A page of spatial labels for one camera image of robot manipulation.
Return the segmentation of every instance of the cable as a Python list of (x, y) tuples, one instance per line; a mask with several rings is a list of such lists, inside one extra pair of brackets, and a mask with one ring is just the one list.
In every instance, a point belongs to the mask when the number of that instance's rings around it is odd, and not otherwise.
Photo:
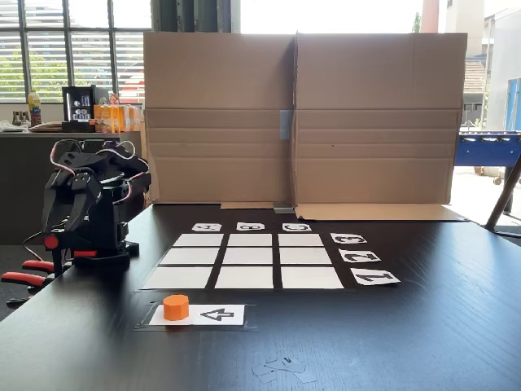
[(38, 254), (36, 254), (32, 249), (30, 249), (29, 247), (27, 247), (27, 242), (29, 242), (31, 239), (34, 239), (36, 237), (38, 237), (39, 235), (41, 235), (42, 232), (38, 232), (37, 234), (34, 234), (34, 235), (31, 235), (29, 236), (26, 240), (24, 240), (24, 242), (22, 243), (22, 245), (24, 246), (25, 250), (27, 252), (29, 252), (30, 254), (34, 255), (36, 258), (38, 258), (38, 260), (40, 261), (43, 261), (43, 258), (40, 257)]
[(145, 171), (144, 173), (139, 173), (139, 174), (136, 174), (134, 175), (132, 178), (130, 178), (128, 181), (127, 181), (127, 184), (129, 185), (129, 193), (123, 197), (121, 200), (118, 200), (118, 201), (114, 201), (112, 204), (113, 205), (116, 205), (116, 204), (119, 204), (125, 200), (127, 200), (128, 198), (130, 198), (130, 195), (132, 194), (132, 181), (135, 179), (135, 178), (138, 178), (140, 177), (141, 175), (144, 175), (144, 174), (148, 174), (150, 173), (150, 165), (148, 165), (147, 161), (142, 159), (141, 157), (138, 158), (142, 163), (144, 163), (146, 166), (147, 166), (147, 171)]
[(80, 150), (81, 152), (81, 145), (79, 144), (79, 142), (77, 140), (73, 140), (72, 138), (64, 138), (63, 140), (59, 140), (55, 143), (55, 145), (52, 147), (52, 151), (50, 151), (50, 162), (51, 164), (54, 166), (54, 167), (57, 167), (59, 169), (64, 169), (65, 171), (69, 172), (72, 176), (75, 176), (76, 173), (74, 172), (73, 169), (70, 169), (69, 167), (67, 167), (66, 165), (61, 165), (60, 163), (56, 163), (55, 162), (55, 153), (56, 153), (56, 147), (58, 146), (58, 144), (60, 143), (63, 143), (63, 142), (66, 142), (66, 141), (69, 141), (69, 142), (72, 142), (72, 143), (75, 143), (75, 145), (78, 147), (78, 149)]
[(124, 145), (124, 144), (130, 144), (132, 146), (132, 155), (130, 155), (129, 157), (123, 156), (118, 151), (116, 151), (115, 149), (111, 149), (111, 148), (100, 149), (99, 151), (96, 152), (96, 155), (98, 155), (101, 152), (112, 152), (112, 153), (115, 153), (116, 155), (118, 155), (121, 159), (130, 160), (134, 156), (136, 156), (136, 147), (134, 146), (134, 144), (131, 141), (125, 140), (119, 144), (116, 144), (116, 148), (118, 148), (120, 145)]
[[(52, 226), (53, 229), (55, 229), (56, 227), (58, 226), (62, 226), (63, 224), (65, 224), (65, 222), (67, 221), (67, 219), (63, 220), (62, 222), (59, 222), (58, 224)], [(36, 254), (32, 249), (30, 249), (29, 247), (27, 247), (27, 242), (29, 242), (30, 240), (33, 240), (34, 238), (38, 237), (39, 235), (41, 235), (42, 232), (38, 232), (37, 234), (34, 234), (34, 235), (31, 235), (29, 236), (26, 240), (24, 240), (24, 242), (22, 243), (22, 245), (24, 246), (25, 250), (30, 253), (31, 255), (34, 255), (36, 258), (38, 258), (38, 260), (40, 261), (43, 261), (42, 257), (40, 257), (38, 254)]]

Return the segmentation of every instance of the white label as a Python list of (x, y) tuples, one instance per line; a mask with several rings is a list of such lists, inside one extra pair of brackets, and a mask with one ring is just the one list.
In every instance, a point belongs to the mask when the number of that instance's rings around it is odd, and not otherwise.
[(340, 244), (367, 243), (364, 238), (355, 234), (331, 234), (331, 238)]
[(352, 275), (360, 285), (383, 285), (399, 283), (400, 280), (385, 270), (351, 269)]
[(288, 232), (311, 231), (308, 224), (282, 224), (282, 229)]
[(244, 324), (244, 304), (190, 304), (188, 318), (167, 320), (164, 307), (158, 305), (150, 326), (242, 326)]
[(339, 251), (342, 260), (350, 263), (382, 261), (372, 251), (351, 251), (342, 249), (339, 249)]
[(259, 222), (238, 222), (237, 231), (261, 231), (264, 230), (264, 224)]
[(221, 224), (213, 224), (207, 222), (199, 222), (192, 228), (196, 232), (219, 232), (221, 230)]

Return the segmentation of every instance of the bottle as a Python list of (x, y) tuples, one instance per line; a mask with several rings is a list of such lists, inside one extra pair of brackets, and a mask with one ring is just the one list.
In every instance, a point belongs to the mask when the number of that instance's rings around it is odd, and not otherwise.
[(20, 112), (14, 112), (15, 116), (13, 117), (13, 125), (20, 126), (22, 125), (22, 120), (20, 119)]
[(31, 112), (31, 126), (40, 125), (42, 123), (40, 96), (34, 88), (29, 94), (29, 111)]

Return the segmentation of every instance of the arrow sign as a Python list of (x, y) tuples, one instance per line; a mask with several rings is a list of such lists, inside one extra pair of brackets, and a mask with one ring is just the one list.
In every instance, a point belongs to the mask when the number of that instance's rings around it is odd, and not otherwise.
[(233, 318), (234, 313), (233, 312), (225, 312), (224, 308), (220, 308), (219, 310), (209, 311), (209, 312), (203, 312), (201, 316), (204, 316), (205, 318), (216, 320), (218, 322), (221, 321), (223, 318)]

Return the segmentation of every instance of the window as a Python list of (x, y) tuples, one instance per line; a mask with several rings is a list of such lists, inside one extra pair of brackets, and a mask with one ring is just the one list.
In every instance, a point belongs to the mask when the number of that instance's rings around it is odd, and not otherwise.
[(150, 30), (151, 0), (0, 0), (0, 103), (26, 102), (32, 87), (58, 103), (69, 85), (143, 103)]

